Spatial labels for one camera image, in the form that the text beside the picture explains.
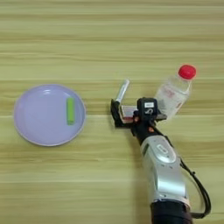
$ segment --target green object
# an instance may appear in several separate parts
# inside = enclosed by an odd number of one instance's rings
[[[74,124],[74,98],[72,97],[66,99],[66,123]]]

